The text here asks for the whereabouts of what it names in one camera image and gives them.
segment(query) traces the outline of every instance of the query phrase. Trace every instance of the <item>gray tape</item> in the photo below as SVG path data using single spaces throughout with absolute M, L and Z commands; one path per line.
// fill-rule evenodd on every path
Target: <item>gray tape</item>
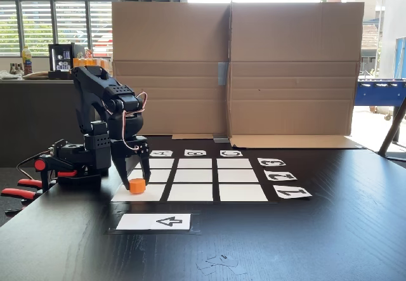
M 226 85 L 227 69 L 228 69 L 228 62 L 219 62 L 218 63 L 218 85 L 219 86 Z

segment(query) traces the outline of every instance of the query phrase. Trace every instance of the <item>white square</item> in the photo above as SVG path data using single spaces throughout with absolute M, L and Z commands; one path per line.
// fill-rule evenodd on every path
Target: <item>white square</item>
M 164 192 L 165 185 L 147 185 L 140 194 L 131 194 L 126 187 L 121 185 L 112 199 L 112 202 L 157 202 Z
M 150 169 L 171 169 L 174 159 L 150 159 Z M 138 163 L 135 169 L 141 169 Z
M 252 169 L 219 169 L 218 181 L 220 183 L 257 183 L 258 179 Z
M 190 213 L 126 213 L 117 230 L 189 230 Z
M 213 173 L 211 169 L 178 169 L 176 170 L 174 182 L 193 183 L 193 182 L 213 182 Z
M 249 159 L 217 159 L 219 169 L 252 169 Z
M 223 202 L 266 202 L 268 199 L 261 185 L 220 184 L 220 200 Z
M 173 184 L 168 201 L 202 202 L 213 200 L 212 184 Z
M 171 173 L 170 169 L 152 169 L 150 183 L 166 183 L 169 173 Z M 131 180 L 133 178 L 143 178 L 142 170 L 137 169 L 131 172 L 128 179 Z
M 178 168 L 188 169 L 188 168 L 201 168 L 201 169 L 211 169 L 212 163 L 211 159 L 180 159 Z

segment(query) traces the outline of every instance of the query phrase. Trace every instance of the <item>paper card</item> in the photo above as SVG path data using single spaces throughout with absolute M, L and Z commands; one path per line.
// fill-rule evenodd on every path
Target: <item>paper card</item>
M 237 260 L 233 259 L 230 256 L 220 256 L 220 260 L 225 266 L 236 267 L 239 264 Z
M 174 183 L 169 193 L 168 201 L 203 202 L 213 201 L 212 184 L 176 184 Z
M 282 172 L 282 171 L 267 171 L 264 170 L 266 178 L 270 181 L 293 181 L 297 180 L 290 172 Z
M 190 213 L 123 214 L 117 230 L 189 230 Z
M 204 150 L 185 150 L 185 156 L 203 156 L 206 155 Z
M 174 183 L 213 182 L 211 169 L 177 169 Z
M 280 159 L 258 159 L 258 162 L 265 167 L 286 166 Z
M 266 202 L 261 185 L 220 184 L 220 201 L 222 202 Z
M 214 251 L 209 251 L 207 253 L 207 258 L 208 259 L 212 259 L 212 258 L 215 258 L 215 257 L 216 257 L 216 253 Z
M 165 185 L 148 185 L 141 194 L 131 194 L 126 187 L 120 185 L 117 189 L 112 202 L 156 202 L 160 200 L 164 192 Z
M 150 156 L 152 157 L 171 157 L 173 151 L 169 150 L 154 150 L 151 151 Z
M 170 169 L 151 169 L 151 176 L 150 176 L 150 183 L 166 183 L 169 177 L 169 173 L 171 173 Z M 143 178 L 142 170 L 136 169 L 130 173 L 128 179 L 131 180 L 133 178 Z
M 220 155 L 224 157 L 236 157 L 242 156 L 241 151 L 234 151 L 234 150 L 221 150 Z
M 189 169 L 189 168 L 199 168 L 199 169 L 211 169 L 212 162 L 211 159 L 180 159 L 178 168 Z
M 213 266 L 212 263 L 207 262 L 206 260 L 202 260 L 196 263 L 198 269 L 203 270 L 204 268 Z
M 305 189 L 291 186 L 273 186 L 277 195 L 283 199 L 296 199 L 298 197 L 311 197 Z
M 220 257 L 215 257 L 215 258 L 211 258 L 206 260 L 209 263 L 212 263 L 214 265 L 224 265 L 224 266 L 237 266 L 238 265 L 238 261 L 234 260 L 233 258 L 226 256 L 227 258 L 224 258 L 224 256 L 220 256 Z
M 219 169 L 252 169 L 249 159 L 217 159 Z
M 229 266 L 228 268 L 231 269 L 231 271 L 236 275 L 243 275 L 245 273 L 248 273 L 246 269 L 241 265 L 237 265 L 236 267 Z
M 225 265 L 222 260 L 220 259 L 220 257 L 215 257 L 215 258 L 211 258 L 206 260 L 209 263 L 212 263 L 214 265 Z
M 215 273 L 216 272 L 216 267 L 210 266 L 207 268 L 203 268 L 202 270 L 200 270 L 205 276 L 210 275 L 211 273 Z
M 258 179 L 252 169 L 218 169 L 219 183 L 257 183 Z
M 171 169 L 174 159 L 149 159 L 150 169 Z M 141 169 L 141 164 L 138 163 L 135 169 Z

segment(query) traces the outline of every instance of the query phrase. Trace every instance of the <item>bottle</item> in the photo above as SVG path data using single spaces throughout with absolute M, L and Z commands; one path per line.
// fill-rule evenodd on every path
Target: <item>bottle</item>
M 21 74 L 21 76 L 24 76 L 24 69 L 22 63 L 18 64 L 17 74 Z
M 24 64 L 24 75 L 28 75 L 32 73 L 32 62 L 31 62 L 31 52 L 30 49 L 28 48 L 28 45 L 24 46 L 24 49 L 22 51 L 22 56 L 23 56 L 23 64 Z
M 13 65 L 11 66 L 10 74 L 11 75 L 17 74 L 17 69 L 15 68 L 15 63 L 13 63 Z
M 10 64 L 10 74 L 13 73 L 14 68 L 15 68 L 15 63 L 11 63 Z

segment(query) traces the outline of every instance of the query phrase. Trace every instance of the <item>black cable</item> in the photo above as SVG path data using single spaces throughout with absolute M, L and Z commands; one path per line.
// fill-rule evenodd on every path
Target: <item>black cable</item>
M 19 163 L 18 165 L 17 165 L 17 170 L 19 170 L 22 174 L 24 174 L 25 176 L 28 176 L 28 178 L 30 178 L 31 180 L 33 180 L 33 177 L 31 176 L 31 175 L 29 175 L 28 173 L 26 173 L 24 170 L 22 170 L 20 167 L 21 167 L 21 165 L 24 165 L 25 163 L 27 163 L 27 162 L 29 162 L 30 160 L 33 160 L 33 159 L 36 159 L 38 156 L 40 156 L 40 155 L 42 155 L 42 154 L 45 154 L 45 153 L 49 153 L 51 150 L 47 150 L 47 151 L 42 151 L 42 152 L 40 152 L 40 153 L 38 153 L 38 154 L 35 154 L 34 156 L 32 156 L 32 157 L 29 157 L 28 159 L 25 159 L 25 160 L 23 160 L 21 163 Z

